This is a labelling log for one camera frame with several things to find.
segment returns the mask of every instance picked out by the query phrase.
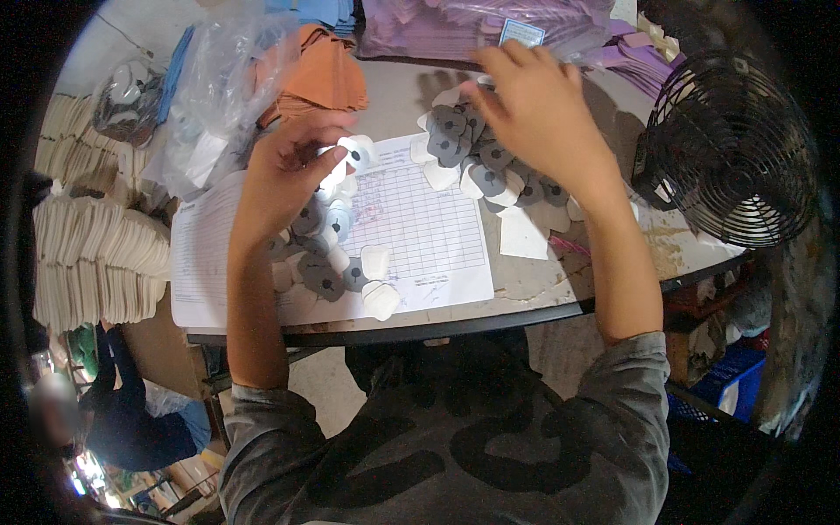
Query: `stack of white pieces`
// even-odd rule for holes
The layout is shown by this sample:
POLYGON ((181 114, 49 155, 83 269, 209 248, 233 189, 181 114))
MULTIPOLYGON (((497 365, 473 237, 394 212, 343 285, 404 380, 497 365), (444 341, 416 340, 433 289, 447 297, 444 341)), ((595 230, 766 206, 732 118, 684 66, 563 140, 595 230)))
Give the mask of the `stack of white pieces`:
POLYGON ((33 317, 60 333, 105 318, 153 317, 169 280, 169 230, 90 197, 49 197, 33 213, 38 258, 33 317))
POLYGON ((35 171, 63 186, 108 192, 116 175, 139 178, 146 153, 100 135, 91 126, 91 96, 55 94, 50 99, 35 153, 35 171))

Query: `plastic bag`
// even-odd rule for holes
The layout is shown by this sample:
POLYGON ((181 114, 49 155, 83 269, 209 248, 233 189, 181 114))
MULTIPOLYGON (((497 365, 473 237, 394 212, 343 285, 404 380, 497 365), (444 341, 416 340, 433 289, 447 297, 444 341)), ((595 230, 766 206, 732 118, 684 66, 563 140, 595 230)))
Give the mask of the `plastic bag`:
POLYGON ((162 417, 173 412, 180 412, 192 402, 190 397, 160 386, 157 383, 153 383, 147 379, 144 379, 143 382, 146 385, 146 412, 151 417, 162 417))
POLYGON ((545 30, 543 45, 566 62, 611 37, 614 0, 362 0, 367 24, 357 55, 473 60, 498 45, 507 19, 545 30))
POLYGON ((189 201, 235 171, 214 166, 225 150, 250 142, 256 119, 291 76, 300 56, 297 28, 291 13, 247 9, 196 28, 167 124, 163 179, 170 195, 189 201))
POLYGON ((146 145, 157 126, 164 74, 140 55, 117 64, 94 93, 93 128, 135 148, 146 145))

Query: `green fabric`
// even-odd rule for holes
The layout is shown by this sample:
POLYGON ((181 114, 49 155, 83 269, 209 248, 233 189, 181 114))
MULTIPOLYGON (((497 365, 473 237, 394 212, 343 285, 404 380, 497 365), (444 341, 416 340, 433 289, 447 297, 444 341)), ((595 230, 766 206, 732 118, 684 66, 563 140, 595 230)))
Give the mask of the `green fabric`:
POLYGON ((94 335, 93 326, 85 323, 72 332, 67 333, 67 346, 70 348, 70 356, 76 363, 85 367, 85 372, 96 377, 99 372, 97 362, 97 341, 94 335))

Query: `label sticker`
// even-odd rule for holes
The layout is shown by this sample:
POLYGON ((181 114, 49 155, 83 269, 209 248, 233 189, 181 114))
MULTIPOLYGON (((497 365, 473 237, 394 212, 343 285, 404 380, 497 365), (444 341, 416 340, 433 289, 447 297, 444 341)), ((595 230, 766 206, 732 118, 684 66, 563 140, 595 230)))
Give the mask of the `label sticker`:
POLYGON ((522 22, 508 18, 505 20, 504 27, 501 28, 499 45, 502 45, 505 40, 514 39, 518 40, 525 47, 534 47, 535 45, 542 45, 543 38, 545 38, 545 29, 523 24, 522 22))

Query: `person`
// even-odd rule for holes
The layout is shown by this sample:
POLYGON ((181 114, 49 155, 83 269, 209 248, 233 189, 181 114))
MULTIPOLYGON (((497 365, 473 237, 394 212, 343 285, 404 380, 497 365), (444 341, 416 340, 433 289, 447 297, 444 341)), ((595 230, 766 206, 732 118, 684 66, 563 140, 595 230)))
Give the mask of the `person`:
POLYGON ((473 358, 395 351, 352 423, 325 439, 312 405, 287 388, 266 240, 346 153, 314 158, 314 148, 353 119, 293 121, 256 145, 230 236, 234 411, 219 494, 232 525, 655 521, 668 487, 662 297, 617 163, 574 66, 511 40, 477 57, 495 93, 463 91, 501 143, 585 213, 606 352, 563 401, 492 344, 473 358))
POLYGON ((96 333, 99 370, 78 401, 77 417, 52 417, 49 405, 41 410, 52 444, 69 447, 70 454, 90 449, 101 461, 133 472, 161 469, 200 454, 211 438, 203 403, 192 400, 178 412, 153 417, 147 410, 146 385, 119 328, 103 319, 96 333), (117 368, 123 384, 115 390, 117 368))

